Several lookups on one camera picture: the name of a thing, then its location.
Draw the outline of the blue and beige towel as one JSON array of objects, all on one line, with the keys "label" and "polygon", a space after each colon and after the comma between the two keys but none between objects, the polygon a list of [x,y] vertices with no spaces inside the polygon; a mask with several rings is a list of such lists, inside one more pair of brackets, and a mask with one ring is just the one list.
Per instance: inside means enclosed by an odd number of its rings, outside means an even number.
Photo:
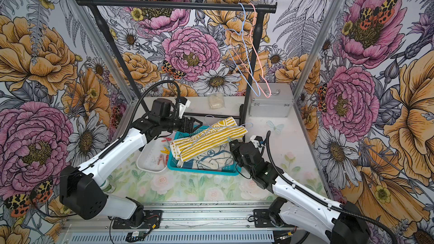
[{"label": "blue and beige towel", "polygon": [[202,171],[222,171],[234,164],[234,158],[230,152],[229,144],[224,144],[210,149],[193,159],[183,162],[175,162],[177,168],[195,169]]}]

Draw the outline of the yellow striped towel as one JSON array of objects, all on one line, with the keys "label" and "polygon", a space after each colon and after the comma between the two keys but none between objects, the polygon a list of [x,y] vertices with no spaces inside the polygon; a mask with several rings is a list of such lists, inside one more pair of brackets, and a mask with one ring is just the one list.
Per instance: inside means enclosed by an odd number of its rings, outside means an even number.
[{"label": "yellow striped towel", "polygon": [[217,146],[241,139],[247,132],[233,117],[228,117],[192,137],[173,140],[170,149],[175,159],[187,162]]}]

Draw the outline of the teal plastic basket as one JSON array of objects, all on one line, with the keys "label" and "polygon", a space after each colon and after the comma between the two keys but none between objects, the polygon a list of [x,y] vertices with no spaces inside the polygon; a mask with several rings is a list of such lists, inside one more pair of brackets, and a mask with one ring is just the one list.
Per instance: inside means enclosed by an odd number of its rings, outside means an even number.
[{"label": "teal plastic basket", "polygon": [[167,167],[172,171],[181,171],[199,174],[212,174],[223,176],[237,176],[238,165],[229,151],[229,145],[225,144],[213,148],[188,162],[182,162],[169,154]]}]

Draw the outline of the black clothes rack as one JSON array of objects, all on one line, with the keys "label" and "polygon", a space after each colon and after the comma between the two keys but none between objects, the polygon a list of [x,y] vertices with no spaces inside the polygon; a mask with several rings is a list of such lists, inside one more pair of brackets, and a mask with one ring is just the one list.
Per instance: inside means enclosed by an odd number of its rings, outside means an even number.
[{"label": "black clothes rack", "polygon": [[248,11],[257,13],[257,22],[254,26],[254,34],[252,45],[253,48],[258,49],[261,42],[263,32],[263,21],[266,14],[276,13],[278,4],[256,4],[256,5],[243,5],[243,4],[221,4],[221,3],[199,3],[199,2],[164,2],[164,1],[123,1],[123,0],[75,0],[77,5],[86,6],[92,12],[96,25],[99,31],[103,34],[104,38],[110,45],[116,59],[118,60],[127,81],[134,91],[134,96],[139,97],[140,91],[128,70],[122,55],[115,44],[115,41],[110,33],[109,26],[106,20],[102,17],[98,7],[99,6],[115,6],[115,7],[151,7],[159,9],[183,9],[183,10],[211,10],[211,11]]}]

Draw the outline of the light blue wire hanger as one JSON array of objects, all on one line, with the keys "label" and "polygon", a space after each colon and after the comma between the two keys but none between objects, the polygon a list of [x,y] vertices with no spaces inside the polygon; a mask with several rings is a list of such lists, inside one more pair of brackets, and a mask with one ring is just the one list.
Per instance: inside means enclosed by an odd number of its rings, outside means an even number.
[{"label": "light blue wire hanger", "polygon": [[[225,117],[221,118],[221,117],[216,117],[213,115],[205,115],[203,117],[203,121],[207,126],[212,126],[213,124],[219,122],[220,120],[225,119]],[[245,124],[240,124],[240,126],[246,128],[247,131],[251,130],[254,127],[253,123],[245,123]]]}]

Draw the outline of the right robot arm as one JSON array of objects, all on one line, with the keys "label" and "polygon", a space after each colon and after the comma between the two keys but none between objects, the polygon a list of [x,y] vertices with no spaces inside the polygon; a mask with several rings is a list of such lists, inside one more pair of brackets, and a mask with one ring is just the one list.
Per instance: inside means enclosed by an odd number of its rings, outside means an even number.
[{"label": "right robot arm", "polygon": [[264,160],[262,150],[266,143],[261,137],[248,143],[232,141],[229,147],[234,160],[247,170],[256,185],[277,197],[269,207],[273,225],[299,227],[328,244],[368,242],[369,227],[354,204],[321,196]]}]

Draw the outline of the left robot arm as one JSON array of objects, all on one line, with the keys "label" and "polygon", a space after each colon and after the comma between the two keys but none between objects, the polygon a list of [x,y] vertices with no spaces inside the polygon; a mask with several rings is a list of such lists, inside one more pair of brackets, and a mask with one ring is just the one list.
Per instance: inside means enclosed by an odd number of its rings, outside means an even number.
[{"label": "left robot arm", "polygon": [[193,133],[201,127],[200,121],[184,116],[190,104],[185,97],[178,97],[175,103],[164,98],[154,100],[148,113],[138,119],[131,117],[121,137],[99,154],[77,167],[64,168],[59,185],[61,204],[84,220],[106,215],[139,227],[145,220],[143,205],[131,198],[107,194],[105,181],[130,155],[145,149],[162,132]]}]

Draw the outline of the floral table mat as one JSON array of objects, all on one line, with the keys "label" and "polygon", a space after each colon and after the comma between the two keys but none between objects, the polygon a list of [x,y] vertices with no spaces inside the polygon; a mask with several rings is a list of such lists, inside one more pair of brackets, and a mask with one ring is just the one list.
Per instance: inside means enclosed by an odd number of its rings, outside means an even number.
[{"label": "floral table mat", "polygon": [[[329,189],[314,164],[306,141],[296,141],[302,151],[283,145],[283,136],[272,133],[272,158],[276,165],[307,188],[327,197]],[[262,202],[275,196],[259,188],[245,169],[237,176],[197,174],[166,170],[160,174],[141,171],[137,154],[131,155],[108,178],[113,194],[130,197],[141,203],[153,202]]]}]

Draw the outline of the clear plastic bag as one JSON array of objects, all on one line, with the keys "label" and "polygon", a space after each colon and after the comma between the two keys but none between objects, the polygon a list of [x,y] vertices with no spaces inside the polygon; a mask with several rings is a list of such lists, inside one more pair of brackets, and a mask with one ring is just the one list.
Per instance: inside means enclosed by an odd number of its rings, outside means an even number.
[{"label": "clear plastic bag", "polygon": [[223,93],[211,93],[208,95],[209,107],[212,110],[217,110],[225,107],[224,94]]}]

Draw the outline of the white plastic tray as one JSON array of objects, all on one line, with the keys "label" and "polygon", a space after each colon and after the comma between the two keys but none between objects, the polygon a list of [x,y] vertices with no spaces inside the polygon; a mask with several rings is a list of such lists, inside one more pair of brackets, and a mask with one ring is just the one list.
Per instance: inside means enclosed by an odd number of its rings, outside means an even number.
[{"label": "white plastic tray", "polygon": [[157,165],[158,158],[161,154],[160,151],[164,147],[170,150],[170,142],[162,142],[163,138],[152,140],[140,152],[137,159],[136,166],[139,170],[150,172],[154,174],[162,174],[167,170],[166,166]]}]

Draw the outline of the silver aluminium case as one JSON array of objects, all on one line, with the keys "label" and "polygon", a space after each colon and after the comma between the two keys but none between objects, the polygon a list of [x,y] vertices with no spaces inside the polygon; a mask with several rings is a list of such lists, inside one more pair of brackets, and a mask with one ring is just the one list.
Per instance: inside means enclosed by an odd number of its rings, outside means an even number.
[{"label": "silver aluminium case", "polygon": [[250,95],[250,117],[288,117],[294,98],[289,84],[258,83],[259,93]]}]

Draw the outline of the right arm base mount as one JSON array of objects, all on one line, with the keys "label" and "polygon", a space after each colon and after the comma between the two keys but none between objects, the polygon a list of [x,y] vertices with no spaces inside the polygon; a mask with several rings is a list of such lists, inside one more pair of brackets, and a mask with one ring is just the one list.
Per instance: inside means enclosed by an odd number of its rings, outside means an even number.
[{"label": "right arm base mount", "polygon": [[254,209],[253,214],[247,220],[256,228],[295,228],[294,225],[283,222],[279,215],[268,209]]}]

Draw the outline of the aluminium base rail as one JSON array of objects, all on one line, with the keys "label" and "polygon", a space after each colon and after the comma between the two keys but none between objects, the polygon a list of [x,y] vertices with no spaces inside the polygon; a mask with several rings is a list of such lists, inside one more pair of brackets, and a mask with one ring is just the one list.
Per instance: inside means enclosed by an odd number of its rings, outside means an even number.
[{"label": "aluminium base rail", "polygon": [[144,221],[134,227],[119,218],[68,219],[59,244],[293,244],[330,243],[332,227],[287,202],[270,219],[271,202],[155,203],[144,205]]}]

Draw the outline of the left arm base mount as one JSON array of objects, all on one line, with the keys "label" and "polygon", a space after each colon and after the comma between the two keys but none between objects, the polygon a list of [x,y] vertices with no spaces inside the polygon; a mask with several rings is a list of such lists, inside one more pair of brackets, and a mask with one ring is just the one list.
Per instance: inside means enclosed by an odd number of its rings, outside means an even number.
[{"label": "left arm base mount", "polygon": [[158,229],[162,221],[163,211],[143,210],[142,214],[133,215],[128,220],[115,218],[113,229]]}]

